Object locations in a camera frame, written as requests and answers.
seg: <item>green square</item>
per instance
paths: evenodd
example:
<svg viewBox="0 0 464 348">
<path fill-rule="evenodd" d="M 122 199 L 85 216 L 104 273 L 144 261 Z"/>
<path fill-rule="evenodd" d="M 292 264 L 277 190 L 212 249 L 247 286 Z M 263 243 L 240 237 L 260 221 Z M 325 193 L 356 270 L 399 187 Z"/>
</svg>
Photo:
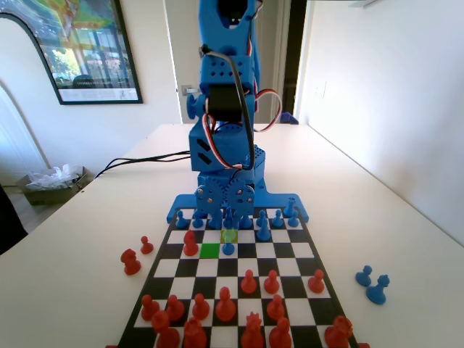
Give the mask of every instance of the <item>green square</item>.
<svg viewBox="0 0 464 348">
<path fill-rule="evenodd" d="M 202 250 L 200 250 L 200 259 L 218 259 L 219 248 L 219 243 L 202 244 Z"/>
</svg>

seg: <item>plastic bag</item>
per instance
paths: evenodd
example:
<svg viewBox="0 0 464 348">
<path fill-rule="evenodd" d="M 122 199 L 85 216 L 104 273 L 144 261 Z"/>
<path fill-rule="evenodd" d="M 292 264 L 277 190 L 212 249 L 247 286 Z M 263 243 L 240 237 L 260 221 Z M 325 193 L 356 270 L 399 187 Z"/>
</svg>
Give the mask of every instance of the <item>plastic bag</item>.
<svg viewBox="0 0 464 348">
<path fill-rule="evenodd" d="M 31 182 L 26 187 L 33 191 L 65 189 L 71 187 L 73 180 L 82 174 L 82 166 L 78 165 L 63 165 L 63 169 L 53 168 L 53 174 L 29 174 Z"/>
</svg>

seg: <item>red pawn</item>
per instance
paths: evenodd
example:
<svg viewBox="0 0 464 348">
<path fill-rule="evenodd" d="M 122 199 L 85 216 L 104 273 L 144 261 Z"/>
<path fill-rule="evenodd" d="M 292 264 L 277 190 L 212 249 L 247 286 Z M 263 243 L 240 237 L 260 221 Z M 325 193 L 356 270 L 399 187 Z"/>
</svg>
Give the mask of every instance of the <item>red pawn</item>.
<svg viewBox="0 0 464 348">
<path fill-rule="evenodd" d="M 231 300 L 229 288 L 223 287 L 219 292 L 220 300 L 216 305 L 215 313 L 220 321 L 230 321 L 235 315 L 235 303 Z"/>
<path fill-rule="evenodd" d="M 177 299 L 176 295 L 171 295 L 167 298 L 167 314 L 170 321 L 177 321 L 182 318 L 185 312 L 185 306 Z"/>
<path fill-rule="evenodd" d="M 333 321 L 333 326 L 326 329 L 324 339 L 328 348 L 345 348 L 348 347 L 348 338 L 353 334 L 353 325 L 351 321 L 343 315 L 339 315 Z"/>
<path fill-rule="evenodd" d="M 241 290 L 245 294 L 253 294 L 256 290 L 256 280 L 253 278 L 253 271 L 248 270 L 245 272 L 245 278 L 241 281 Z"/>
<path fill-rule="evenodd" d="M 149 243 L 148 242 L 148 238 L 143 236 L 142 238 L 140 238 L 140 240 L 142 241 L 142 247 L 140 248 L 140 251 L 142 252 L 142 254 L 149 254 L 150 252 L 153 251 L 154 247 L 153 247 L 153 244 L 152 243 Z"/>
<path fill-rule="evenodd" d="M 142 319 L 145 321 L 150 321 L 153 315 L 160 310 L 160 304 L 156 301 L 153 301 L 150 295 L 144 295 L 142 297 Z"/>
<path fill-rule="evenodd" d="M 134 252 L 132 249 L 127 249 L 125 252 L 123 252 L 121 255 L 121 262 L 124 263 L 124 272 L 128 276 L 136 274 L 138 271 L 140 271 L 141 264 L 139 261 L 137 261 L 136 252 Z"/>
<path fill-rule="evenodd" d="M 202 294 L 195 295 L 195 305 L 192 312 L 194 317 L 198 320 L 205 319 L 210 313 L 210 304 L 204 300 Z"/>
<path fill-rule="evenodd" d="M 307 285 L 310 287 L 312 292 L 320 294 L 322 291 L 324 291 L 324 282 L 322 281 L 323 279 L 324 272 L 322 270 L 316 270 L 314 272 L 314 277 L 311 277 L 307 281 Z"/>
<path fill-rule="evenodd" d="M 242 348 L 263 348 L 264 339 L 261 334 L 261 319 L 256 313 L 251 312 L 246 317 L 246 329 L 241 335 Z"/>
<path fill-rule="evenodd" d="M 283 308 L 282 304 L 282 297 L 279 295 L 274 295 L 273 300 L 268 303 L 266 312 L 268 312 L 269 318 L 272 320 L 278 320 L 279 318 L 282 318 L 285 314 L 285 309 Z"/>
<path fill-rule="evenodd" d="M 291 348 L 290 322 L 282 317 L 269 334 L 270 348 Z"/>
<path fill-rule="evenodd" d="M 196 318 L 188 319 L 183 327 L 184 339 L 183 348 L 205 348 L 207 343 L 206 333 L 202 328 L 200 320 Z"/>
<path fill-rule="evenodd" d="M 177 330 L 169 327 L 169 315 L 160 310 L 153 315 L 152 328 L 159 333 L 157 348 L 178 348 L 181 337 Z"/>
<path fill-rule="evenodd" d="M 264 281 L 264 289 L 266 289 L 269 294 L 275 294 L 279 286 L 277 272 L 274 270 L 269 271 L 269 278 Z"/>
<path fill-rule="evenodd" d="M 195 242 L 195 233 L 192 230 L 188 230 L 186 235 L 183 237 L 185 246 L 183 247 L 183 253 L 187 256 L 194 256 L 198 252 L 198 244 Z"/>
</svg>

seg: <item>door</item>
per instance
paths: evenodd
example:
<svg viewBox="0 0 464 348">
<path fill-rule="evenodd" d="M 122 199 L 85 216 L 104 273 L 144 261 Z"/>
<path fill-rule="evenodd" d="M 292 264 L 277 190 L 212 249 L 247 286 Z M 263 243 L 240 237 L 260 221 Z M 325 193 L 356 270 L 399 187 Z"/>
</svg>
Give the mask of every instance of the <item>door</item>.
<svg viewBox="0 0 464 348">
<path fill-rule="evenodd" d="M 285 56 L 286 37 L 284 30 L 282 9 L 288 0 L 265 0 L 257 21 L 257 40 L 261 59 L 261 89 L 272 88 L 279 91 L 279 80 L 283 80 L 284 65 L 281 60 Z M 196 122 L 189 119 L 186 110 L 186 99 L 182 93 L 182 86 L 199 87 L 200 57 L 198 48 L 199 36 L 199 2 L 200 0 L 166 1 L 167 23 L 173 61 L 175 78 L 177 81 L 178 98 L 181 106 L 182 121 L 184 123 Z M 265 96 L 260 100 L 260 111 L 255 115 L 255 123 L 269 123 L 277 110 L 277 101 L 273 97 Z"/>
<path fill-rule="evenodd" d="M 15 103 L 0 84 L 0 183 L 14 186 L 30 171 L 47 169 Z"/>
</svg>

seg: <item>white wall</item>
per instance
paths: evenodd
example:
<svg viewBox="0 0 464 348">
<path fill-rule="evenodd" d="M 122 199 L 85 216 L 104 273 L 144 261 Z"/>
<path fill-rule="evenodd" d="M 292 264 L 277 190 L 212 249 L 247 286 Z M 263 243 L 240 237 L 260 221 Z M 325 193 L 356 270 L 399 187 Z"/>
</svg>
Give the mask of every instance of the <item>white wall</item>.
<svg viewBox="0 0 464 348">
<path fill-rule="evenodd" d="M 301 114 L 461 244 L 463 13 L 461 0 L 316 1 Z"/>
<path fill-rule="evenodd" d="M 0 81 L 51 166 L 76 163 L 98 172 L 159 124 L 181 121 L 163 0 L 122 0 L 121 7 L 144 104 L 59 105 L 26 32 L 0 20 Z"/>
</svg>

